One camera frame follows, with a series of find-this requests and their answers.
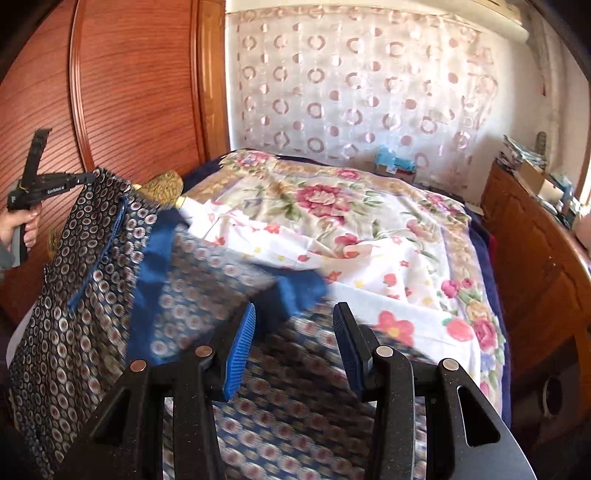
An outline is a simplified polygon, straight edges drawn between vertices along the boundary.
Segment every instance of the silver rivet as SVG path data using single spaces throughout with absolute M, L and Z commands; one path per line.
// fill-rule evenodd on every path
M 458 368 L 460 368 L 460 365 L 453 358 L 446 358 L 443 361 L 443 368 L 449 370 L 450 372 L 455 372 Z
M 145 360 L 134 360 L 129 366 L 132 372 L 141 372 L 145 370 L 147 364 Z
M 379 347 L 377 347 L 375 349 L 375 352 L 379 355 L 379 356 L 383 356 L 384 358 L 388 358 L 390 356 L 393 356 L 394 354 L 394 350 L 392 350 L 389 346 L 387 345 L 380 345 Z
M 195 355 L 201 356 L 203 358 L 211 355 L 212 353 L 213 353 L 213 348 L 211 348 L 209 345 L 198 346 L 195 349 Z

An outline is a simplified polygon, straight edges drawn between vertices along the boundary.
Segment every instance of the wall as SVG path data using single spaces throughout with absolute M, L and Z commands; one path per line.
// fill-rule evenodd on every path
M 321 3 L 372 5 L 441 13 L 440 10 L 433 7 L 408 0 L 395 2 L 331 0 Z M 305 4 L 318 4 L 318 2 L 309 0 L 229 0 L 226 3 L 226 11 Z M 537 132 L 547 129 L 549 124 L 547 100 L 541 94 L 541 75 L 529 47 L 525 44 L 510 42 L 490 32 L 483 33 L 481 42 L 491 48 L 499 90 L 492 113 L 480 129 L 479 144 L 472 160 L 478 165 L 478 168 L 472 169 L 469 187 L 464 193 L 467 200 L 475 203 L 479 203 L 492 162 L 503 146 L 503 135 L 509 135 L 525 146 L 533 148 Z M 236 144 L 231 133 L 230 144 L 231 146 Z
M 566 88 L 560 132 L 562 155 L 556 172 L 566 175 L 576 186 L 581 175 L 589 136 L 589 82 L 565 46 L 563 58 L 566 67 Z
M 101 166 L 143 183 L 167 169 L 185 174 L 205 161 L 199 81 L 208 72 L 198 68 L 201 4 L 60 3 L 0 84 L 0 207 L 22 175 L 40 127 L 53 127 L 41 173 Z M 78 193 L 44 202 L 29 261 L 9 271 L 0 286 L 0 304 L 14 322 L 40 292 L 47 234 L 63 227 Z

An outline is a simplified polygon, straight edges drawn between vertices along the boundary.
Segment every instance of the floral bed sheet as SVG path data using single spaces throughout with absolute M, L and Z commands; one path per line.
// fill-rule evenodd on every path
M 347 301 L 358 320 L 434 361 L 456 358 L 501 412 L 505 338 L 462 204 L 401 180 L 257 151 L 220 164 L 188 193 L 193 235 L 259 262 L 321 270 L 333 300 Z

